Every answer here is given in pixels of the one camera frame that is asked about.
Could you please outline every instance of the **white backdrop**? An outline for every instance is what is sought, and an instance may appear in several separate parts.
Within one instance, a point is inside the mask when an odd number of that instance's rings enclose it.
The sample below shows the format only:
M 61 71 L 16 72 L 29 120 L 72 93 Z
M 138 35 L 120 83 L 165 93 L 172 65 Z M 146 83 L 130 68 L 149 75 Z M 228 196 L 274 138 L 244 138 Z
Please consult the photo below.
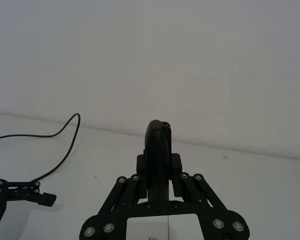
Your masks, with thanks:
M 300 159 L 300 0 L 0 1 L 0 112 Z

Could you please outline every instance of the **screw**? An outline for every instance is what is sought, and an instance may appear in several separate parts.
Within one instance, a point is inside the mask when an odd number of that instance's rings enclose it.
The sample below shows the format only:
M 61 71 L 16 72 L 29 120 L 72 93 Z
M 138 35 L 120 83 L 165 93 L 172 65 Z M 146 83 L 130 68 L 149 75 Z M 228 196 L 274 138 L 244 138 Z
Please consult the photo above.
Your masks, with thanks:
M 115 228 L 115 225 L 113 225 L 112 223 L 107 223 L 106 225 L 104 225 L 103 231 L 105 233 L 110 233 L 114 230 L 114 228 Z
M 88 226 L 83 234 L 86 236 L 86 237 L 91 237 L 93 234 L 95 234 L 96 232 L 96 229 L 93 227 L 93 226 Z
M 213 225 L 217 228 L 217 229 L 223 229 L 225 227 L 225 224 L 222 220 L 220 219 L 215 219 L 213 220 Z
M 188 175 L 187 175 L 186 173 L 181 173 L 181 177 L 182 177 L 183 179 L 186 179 L 186 178 L 188 177 Z
M 146 208 L 146 209 L 152 208 L 152 204 L 151 204 L 150 202 L 147 202 L 147 203 L 145 204 L 145 208 Z
M 179 207 L 179 203 L 173 202 L 172 203 L 172 207 L 175 208 L 175 209 L 177 209 Z
M 202 176 L 200 176 L 200 175 L 195 175 L 194 178 L 197 179 L 197 180 L 201 180 L 201 179 L 202 179 Z
M 232 227 L 239 232 L 242 232 L 245 229 L 244 225 L 239 221 L 233 222 Z
M 119 183 L 124 183 L 126 181 L 126 179 L 124 178 L 124 177 L 120 177 L 119 179 L 118 179 L 118 182 Z
M 223 240 L 232 240 L 232 238 L 228 234 L 225 234 L 223 235 Z

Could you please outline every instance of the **white table surface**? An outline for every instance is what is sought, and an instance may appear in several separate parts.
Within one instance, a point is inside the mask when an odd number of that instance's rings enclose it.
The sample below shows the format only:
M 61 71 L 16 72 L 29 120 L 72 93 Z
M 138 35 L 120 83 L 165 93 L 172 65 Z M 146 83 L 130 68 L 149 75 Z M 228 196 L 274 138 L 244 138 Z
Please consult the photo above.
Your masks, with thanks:
M 0 114 L 0 136 L 51 134 L 61 127 Z M 49 171 L 68 150 L 74 129 L 55 138 L 0 140 L 0 178 L 29 181 Z M 54 206 L 8 202 L 0 240 L 78 240 L 117 177 L 135 173 L 143 149 L 143 137 L 81 128 L 66 162 L 41 180 L 41 192 L 57 195 Z M 203 174 L 226 207 L 245 218 L 250 240 L 300 239 L 300 161 L 177 142 L 172 151 L 180 153 L 185 172 Z

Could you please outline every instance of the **black wire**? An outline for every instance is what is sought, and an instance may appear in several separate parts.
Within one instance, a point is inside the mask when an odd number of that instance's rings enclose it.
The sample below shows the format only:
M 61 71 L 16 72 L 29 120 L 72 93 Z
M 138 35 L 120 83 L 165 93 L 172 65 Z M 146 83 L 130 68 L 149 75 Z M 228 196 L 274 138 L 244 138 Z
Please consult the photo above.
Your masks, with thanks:
M 74 135 L 73 135 L 73 138 L 72 138 L 72 141 L 71 141 L 71 144 L 70 144 L 70 147 L 68 149 L 68 151 L 66 152 L 65 156 L 63 157 L 63 159 L 59 162 L 59 164 L 57 166 L 55 166 L 53 169 L 51 169 L 50 171 L 48 171 L 47 173 L 43 174 L 42 176 L 39 176 L 35 179 L 33 179 L 31 182 L 36 182 L 36 181 L 39 181 L 41 179 L 44 179 L 45 177 L 49 176 L 50 174 L 52 174 L 55 170 L 57 170 L 63 163 L 64 161 L 67 159 L 67 157 L 69 156 L 74 144 L 75 144 L 75 141 L 76 141 L 76 138 L 77 138 L 77 134 L 78 134 L 78 131 L 79 131 L 79 127 L 80 127 L 80 122 L 81 122 L 81 116 L 79 113 L 75 113 L 72 115 L 72 117 L 70 117 L 70 119 L 66 122 L 66 124 L 61 128 L 60 131 L 58 131 L 57 133 L 55 134 L 51 134 L 51 135 L 36 135 L 36 134 L 11 134 L 11 135 L 4 135 L 4 136 L 0 136 L 0 139 L 5 139 L 5 138 L 10 138 L 10 137 L 36 137 L 36 138 L 52 138 L 52 137 L 55 137 L 57 135 L 59 135 L 60 133 L 62 133 L 62 131 L 68 126 L 68 124 L 71 122 L 72 119 L 74 119 L 74 117 L 78 117 L 78 122 L 77 122 L 77 125 L 76 125 L 76 128 L 75 128 L 75 132 L 74 132 Z

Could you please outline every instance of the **silver screw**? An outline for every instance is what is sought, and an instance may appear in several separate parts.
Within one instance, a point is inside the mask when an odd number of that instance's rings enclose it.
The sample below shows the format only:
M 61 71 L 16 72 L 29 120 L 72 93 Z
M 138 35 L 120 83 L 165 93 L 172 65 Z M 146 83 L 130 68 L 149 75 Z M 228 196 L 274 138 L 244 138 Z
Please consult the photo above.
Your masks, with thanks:
M 197 179 L 197 180 L 201 180 L 201 179 L 202 179 L 202 176 L 200 176 L 200 175 L 195 175 L 194 178 Z
M 124 183 L 126 181 L 126 179 L 124 178 L 124 177 L 120 177 L 119 179 L 118 179 L 118 182 L 119 183 Z
M 186 178 L 188 177 L 188 175 L 185 174 L 185 173 L 182 173 L 182 174 L 181 174 L 181 177 L 182 177 L 183 179 L 186 179 Z
M 225 224 L 224 224 L 224 222 L 221 219 L 215 219 L 215 220 L 213 220 L 213 225 L 217 229 L 223 229 L 225 227 Z
M 110 233 L 114 230 L 114 228 L 115 228 L 115 225 L 113 225 L 112 223 L 107 223 L 106 225 L 104 225 L 103 231 L 105 233 Z
M 95 234 L 96 232 L 96 229 L 93 227 L 93 226 L 88 226 L 83 234 L 86 236 L 86 237 L 91 237 L 93 234 Z
M 242 232 L 245 229 L 244 225 L 239 221 L 233 222 L 232 227 L 239 232 Z

